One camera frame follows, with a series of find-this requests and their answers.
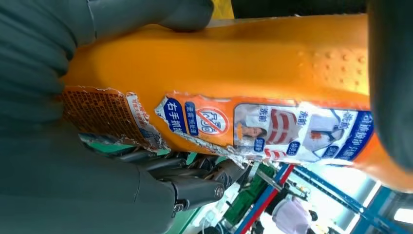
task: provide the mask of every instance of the plastic bottle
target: plastic bottle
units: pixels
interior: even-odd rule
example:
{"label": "plastic bottle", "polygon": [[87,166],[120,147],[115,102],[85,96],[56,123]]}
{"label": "plastic bottle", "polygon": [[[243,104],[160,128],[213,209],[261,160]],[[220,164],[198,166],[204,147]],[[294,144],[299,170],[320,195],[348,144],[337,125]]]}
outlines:
{"label": "plastic bottle", "polygon": [[[64,96],[70,112],[66,118],[78,125],[81,132],[117,134],[123,142],[141,143],[142,137],[133,139],[128,130],[125,134],[121,134],[121,129],[120,133],[105,130],[113,120],[134,125],[130,119],[111,110],[97,96],[78,99],[73,92],[119,95],[120,99],[109,97],[112,104],[123,105],[121,110],[125,112],[134,112],[135,108],[141,114],[135,115],[138,125],[141,120],[145,126],[160,132],[165,144],[152,139],[149,148],[167,145],[174,150],[219,154],[219,150],[208,150],[172,132],[172,126],[159,117],[162,106],[155,112],[165,95],[177,100],[202,95],[207,97],[206,102],[212,101],[218,107],[234,100],[269,101],[281,106],[293,100],[323,108],[368,111],[367,59],[366,15],[265,19],[196,33],[174,33],[160,26],[147,26],[122,38],[79,50],[64,78],[65,94],[72,92],[71,97]],[[123,95],[129,100],[126,106]],[[134,97],[135,103],[127,97]],[[93,108],[86,112],[94,100],[101,108],[108,108],[105,114]],[[73,107],[76,102],[82,103],[82,108]],[[183,114],[188,114],[181,104]],[[108,118],[106,128],[102,127],[102,121],[91,120],[104,115],[113,116]],[[232,132],[231,127],[228,136],[236,135],[236,128]],[[220,140],[226,142],[225,137],[203,140],[219,145]],[[393,188],[413,191],[413,174],[396,166],[376,134],[366,140],[349,166]]]}

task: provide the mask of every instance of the orange plastic surface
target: orange plastic surface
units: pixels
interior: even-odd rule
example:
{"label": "orange plastic surface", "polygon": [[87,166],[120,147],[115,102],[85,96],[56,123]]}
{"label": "orange plastic surface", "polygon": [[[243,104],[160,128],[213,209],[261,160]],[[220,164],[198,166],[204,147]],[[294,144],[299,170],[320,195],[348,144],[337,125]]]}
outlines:
{"label": "orange plastic surface", "polygon": [[[67,85],[132,91],[175,150],[205,152],[171,132],[154,109],[166,93],[347,102],[369,109],[367,17],[289,17],[174,33],[147,26],[78,51]],[[376,136],[355,161],[384,184],[413,191]]]}

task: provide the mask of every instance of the bottle label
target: bottle label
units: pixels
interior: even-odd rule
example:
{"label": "bottle label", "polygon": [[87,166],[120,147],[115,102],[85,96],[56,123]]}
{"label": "bottle label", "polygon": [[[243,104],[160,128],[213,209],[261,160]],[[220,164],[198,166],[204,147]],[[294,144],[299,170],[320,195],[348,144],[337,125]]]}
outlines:
{"label": "bottle label", "polygon": [[171,131],[239,161],[345,165],[363,150],[374,131],[367,108],[337,102],[174,93],[155,112]]}

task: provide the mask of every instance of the black machine part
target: black machine part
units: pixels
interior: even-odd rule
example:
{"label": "black machine part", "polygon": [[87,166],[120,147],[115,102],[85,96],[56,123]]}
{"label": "black machine part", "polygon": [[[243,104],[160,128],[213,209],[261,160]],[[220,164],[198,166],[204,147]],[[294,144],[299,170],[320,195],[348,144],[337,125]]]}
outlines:
{"label": "black machine part", "polygon": [[[140,154],[149,155],[151,152],[141,150]],[[173,215],[220,200],[225,190],[246,172],[230,159],[216,164],[218,156],[214,155],[199,154],[190,165],[186,165],[186,156],[188,154],[170,152],[163,157],[147,157],[146,161],[139,158],[141,167],[175,191]],[[122,158],[134,163],[127,155],[119,159]]]}

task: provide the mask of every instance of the red circle symbol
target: red circle symbol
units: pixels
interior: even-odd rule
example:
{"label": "red circle symbol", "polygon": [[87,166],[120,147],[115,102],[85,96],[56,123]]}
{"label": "red circle symbol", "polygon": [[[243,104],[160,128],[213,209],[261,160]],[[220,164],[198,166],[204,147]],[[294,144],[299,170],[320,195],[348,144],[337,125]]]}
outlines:
{"label": "red circle symbol", "polygon": [[225,114],[214,108],[201,108],[196,111],[198,129],[207,135],[219,136],[229,129]]}

